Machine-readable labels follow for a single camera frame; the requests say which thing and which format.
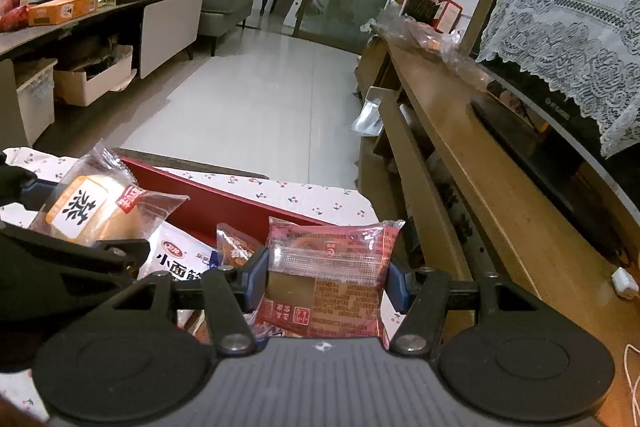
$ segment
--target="metal screw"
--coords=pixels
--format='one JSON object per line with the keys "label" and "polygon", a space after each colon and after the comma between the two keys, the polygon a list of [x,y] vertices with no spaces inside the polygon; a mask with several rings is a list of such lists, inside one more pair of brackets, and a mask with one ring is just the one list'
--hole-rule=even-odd
{"label": "metal screw", "polygon": [[242,333],[232,333],[222,337],[220,346],[230,353],[239,353],[251,346],[251,339]]}
{"label": "metal screw", "polygon": [[396,340],[396,347],[404,353],[415,353],[427,346],[427,341],[420,335],[403,335]]}

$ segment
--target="packaged bread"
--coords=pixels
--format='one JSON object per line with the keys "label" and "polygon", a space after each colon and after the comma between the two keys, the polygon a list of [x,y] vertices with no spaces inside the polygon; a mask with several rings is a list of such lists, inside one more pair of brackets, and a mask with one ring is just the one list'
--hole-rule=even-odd
{"label": "packaged bread", "polygon": [[86,247],[109,239],[148,239],[187,199],[139,187],[99,142],[62,178],[30,229]]}

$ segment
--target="plastic wrap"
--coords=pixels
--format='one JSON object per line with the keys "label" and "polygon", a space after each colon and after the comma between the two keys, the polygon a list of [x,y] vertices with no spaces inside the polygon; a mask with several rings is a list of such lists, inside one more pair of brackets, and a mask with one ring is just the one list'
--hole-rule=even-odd
{"label": "plastic wrap", "polygon": [[301,226],[270,218],[267,291],[257,320],[304,337],[375,337],[404,221]]}
{"label": "plastic wrap", "polygon": [[90,247],[108,239],[148,239],[188,196],[144,190],[99,142],[60,180],[30,229]]}
{"label": "plastic wrap", "polygon": [[386,89],[380,87],[369,87],[362,111],[351,124],[351,129],[360,136],[380,136],[383,124],[379,108],[385,92]]}
{"label": "plastic wrap", "polygon": [[218,251],[222,256],[222,264],[242,266],[262,247],[257,239],[234,229],[226,223],[216,227]]}

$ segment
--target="wooden shelf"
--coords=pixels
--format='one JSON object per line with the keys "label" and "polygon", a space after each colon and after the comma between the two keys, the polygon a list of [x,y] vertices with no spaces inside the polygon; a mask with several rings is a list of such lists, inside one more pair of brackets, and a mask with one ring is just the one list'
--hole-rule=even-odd
{"label": "wooden shelf", "polygon": [[393,45],[389,52],[420,123],[511,278],[610,350],[616,379],[599,419],[611,426],[632,425],[622,356],[626,344],[640,345],[639,299],[624,301],[615,294],[610,276],[616,267],[482,126],[468,105],[472,87],[439,62]]}

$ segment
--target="food package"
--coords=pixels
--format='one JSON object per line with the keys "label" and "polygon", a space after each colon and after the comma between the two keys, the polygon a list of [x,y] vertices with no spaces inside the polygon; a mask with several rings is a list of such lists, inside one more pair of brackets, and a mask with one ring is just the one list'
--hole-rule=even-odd
{"label": "food package", "polygon": [[302,337],[379,337],[391,251],[404,221],[306,227],[270,218],[257,321]]}
{"label": "food package", "polygon": [[262,247],[257,239],[239,232],[226,223],[217,227],[218,251],[222,255],[222,263],[229,266],[242,266]]}
{"label": "food package", "polygon": [[148,239],[188,196],[138,187],[102,142],[71,167],[30,230],[90,247],[108,239]]}
{"label": "food package", "polygon": [[[218,252],[186,232],[162,223],[149,237],[151,252],[140,267],[138,279],[150,273],[167,270],[178,281],[200,278],[202,272],[218,265]],[[184,327],[192,310],[178,310],[178,326]]]}

